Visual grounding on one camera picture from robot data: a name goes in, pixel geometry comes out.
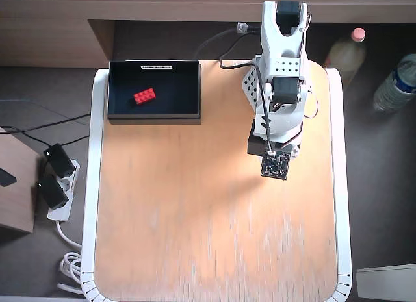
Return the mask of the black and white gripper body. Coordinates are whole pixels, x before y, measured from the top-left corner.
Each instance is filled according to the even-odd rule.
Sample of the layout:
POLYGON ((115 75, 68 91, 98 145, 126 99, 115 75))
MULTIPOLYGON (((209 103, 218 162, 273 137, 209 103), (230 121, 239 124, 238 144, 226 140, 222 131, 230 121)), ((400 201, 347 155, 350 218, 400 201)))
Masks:
MULTIPOLYGON (((271 142, 270 144, 273 150, 290 153, 292 158, 296 158, 300 152, 300 145, 287 144, 284 146, 283 143, 279 142, 271 142)), ((267 141, 251 133, 248 137, 247 153, 262 157, 265 151, 268 151, 267 141)))

